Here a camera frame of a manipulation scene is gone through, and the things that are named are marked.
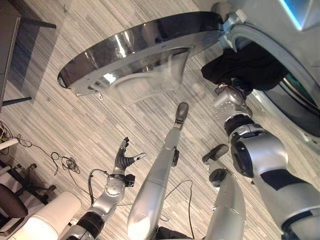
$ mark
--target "black garment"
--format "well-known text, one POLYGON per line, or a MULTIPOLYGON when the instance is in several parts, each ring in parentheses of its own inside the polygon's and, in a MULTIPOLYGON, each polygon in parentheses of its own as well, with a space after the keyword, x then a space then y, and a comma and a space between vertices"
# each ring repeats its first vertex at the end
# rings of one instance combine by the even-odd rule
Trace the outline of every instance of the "black garment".
POLYGON ((187 235, 184 235, 183 233, 173 231, 163 226, 160 226, 156 233, 155 239, 160 240, 160 239, 192 239, 192 238, 188 237, 187 235))
POLYGON ((226 49, 223 55, 206 64, 202 75, 214 84, 232 85, 237 78, 247 87, 267 91, 274 88, 288 70, 268 51, 252 42, 238 52, 226 49))

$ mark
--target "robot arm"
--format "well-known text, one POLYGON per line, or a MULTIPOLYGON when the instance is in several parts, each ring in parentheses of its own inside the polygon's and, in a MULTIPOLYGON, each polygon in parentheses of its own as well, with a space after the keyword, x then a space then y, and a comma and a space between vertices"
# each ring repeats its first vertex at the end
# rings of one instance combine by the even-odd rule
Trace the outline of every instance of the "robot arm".
POLYGON ((319 191, 288 172, 284 145, 251 119, 242 91, 223 88, 214 106, 229 137, 235 169, 252 178, 270 215, 284 232, 282 239, 319 239, 319 191))
POLYGON ((111 219, 118 203, 125 196, 125 188, 133 187, 135 183, 134 175, 125 175, 126 168, 146 155, 140 153, 133 157, 126 157, 125 152, 128 145, 129 139, 126 137, 115 157, 114 168, 112 174, 107 177, 103 193, 61 240, 94 240, 111 219))

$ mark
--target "chair wheel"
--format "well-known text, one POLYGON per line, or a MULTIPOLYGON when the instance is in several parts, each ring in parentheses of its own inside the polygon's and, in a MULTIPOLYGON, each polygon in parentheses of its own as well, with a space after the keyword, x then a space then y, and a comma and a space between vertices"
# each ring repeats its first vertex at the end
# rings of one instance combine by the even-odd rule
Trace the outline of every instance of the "chair wheel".
POLYGON ((36 169, 37 168, 37 164, 33 163, 29 166, 30 169, 36 169))
POLYGON ((53 192, 54 190, 57 189, 57 186, 56 185, 51 185, 49 188, 48 188, 48 191, 50 192, 53 192))

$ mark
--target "black cable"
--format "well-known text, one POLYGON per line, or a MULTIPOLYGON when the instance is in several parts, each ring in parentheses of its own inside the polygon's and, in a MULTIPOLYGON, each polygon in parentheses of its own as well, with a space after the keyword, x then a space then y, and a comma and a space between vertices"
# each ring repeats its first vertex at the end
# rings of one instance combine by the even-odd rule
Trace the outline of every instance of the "black cable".
POLYGON ((77 184, 76 180, 75 180, 74 177, 71 175, 71 172, 70 172, 69 169, 68 169, 68 172, 69 172, 69 175, 70 175, 70 177, 72 178, 74 184, 75 184, 80 190, 82 190, 82 191, 85 192, 86 194, 90 195, 89 192, 87 192, 86 190, 84 190, 82 187, 80 187, 80 186, 77 184))
MULTIPOLYGON (((190 198, 189 198, 189 205, 188 205, 188 215, 189 215, 189 224, 190 224, 190 230, 191 230, 191 234, 192 234, 192 238, 195 239, 195 235, 194 235, 194 230, 192 228, 192 224, 191 224, 191 214, 190 214, 190 207, 191 207, 191 198, 192 198, 192 187, 193 187, 193 184, 194 182, 192 180, 184 180, 182 182, 180 182, 177 186, 175 186, 164 198, 164 200, 166 200, 167 197, 169 197, 170 194, 172 194, 172 192, 174 190, 176 190, 181 184, 185 183, 185 182, 191 182, 191 186, 190 186, 190 198)), ((119 204, 118 206, 119 207, 122 207, 122 206, 131 206, 133 205, 133 203, 127 203, 127 204, 119 204)), ((168 222, 169 221, 169 218, 166 217, 165 215, 161 214, 163 217, 165 217, 166 219, 162 219, 160 218, 162 221, 164 222, 168 222)))
POLYGON ((195 235, 194 235, 194 230, 192 228, 192 224, 191 224, 191 214, 190 214, 190 206, 191 206, 191 198, 192 198, 192 186, 194 185, 194 182, 192 180, 184 180, 182 182, 180 182, 177 186, 175 186, 174 189, 172 189, 164 198, 164 200, 166 200, 167 197, 169 197, 169 195, 176 190, 181 184, 185 183, 185 182, 191 182, 191 186, 190 186, 190 198, 189 198, 189 205, 188 205, 188 215, 189 215, 189 224, 190 224, 190 230, 191 230, 191 234, 192 234, 192 238, 195 239, 195 235))
POLYGON ((30 140, 27 139, 22 139, 21 138, 21 134, 17 134, 17 136, 13 136, 10 128, 3 122, 0 120, 0 126, 3 126, 2 129, 4 129, 4 134, 5 137, 9 140, 9 139, 17 139, 18 143, 20 145, 22 145, 25 148, 31 148, 31 147, 35 147, 40 149, 46 156, 48 156, 52 162, 54 163, 56 169, 54 172, 54 175, 57 175, 58 173, 58 164, 56 163, 56 161, 58 161, 59 159, 61 159, 61 165, 62 165, 62 169, 63 170, 68 170, 68 173, 71 177, 71 179, 73 180, 74 184, 83 192, 85 192, 86 194, 90 195, 89 192, 87 192, 85 189, 83 189, 81 186, 78 185, 78 183, 76 182, 76 180, 74 179, 74 177, 72 176, 71 172, 74 172, 76 174, 80 174, 80 169, 79 166, 77 165, 76 161, 72 158, 72 157, 66 157, 66 156, 61 156, 58 152, 53 151, 50 154, 48 154, 45 150, 43 150, 43 148, 41 148, 40 146, 34 145, 32 144, 32 142, 30 140))
POLYGON ((103 174, 109 176, 109 174, 107 173, 107 171, 104 171, 104 170, 101 170, 101 169, 98 169, 98 168, 95 168, 95 169, 92 169, 89 173, 89 176, 88 176, 88 189, 89 189, 89 196, 90 196, 90 200, 91 200, 91 205, 95 202, 95 197, 94 197, 94 193, 92 191, 92 185, 91 185, 91 179, 93 178, 93 174, 95 171, 100 171, 102 172, 103 174))

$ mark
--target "metal bracket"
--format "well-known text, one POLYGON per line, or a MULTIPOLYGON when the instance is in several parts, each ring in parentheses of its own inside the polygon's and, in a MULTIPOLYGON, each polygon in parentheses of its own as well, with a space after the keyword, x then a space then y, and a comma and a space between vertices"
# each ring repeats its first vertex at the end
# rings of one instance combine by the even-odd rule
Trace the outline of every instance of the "metal bracket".
POLYGON ((230 48, 233 49, 233 44, 228 38, 228 33, 230 32, 231 27, 235 24, 243 24, 246 20, 247 16, 245 15, 245 13, 241 9, 238 9, 237 11, 230 13, 229 18, 223 24, 224 34, 222 36, 222 39, 230 48))
POLYGON ((99 98, 100 100, 103 100, 103 99, 104 99, 104 97, 102 96, 101 92, 98 93, 98 98, 99 98))
POLYGON ((263 129, 260 125, 258 124, 246 124, 246 125, 242 125, 238 128, 236 128, 229 136, 229 143, 231 143, 233 137, 236 136, 236 134, 239 135, 239 137, 241 138, 241 136, 245 135, 245 134, 249 134, 249 133, 256 133, 256 132, 260 132, 260 133, 266 133, 266 130, 263 129))

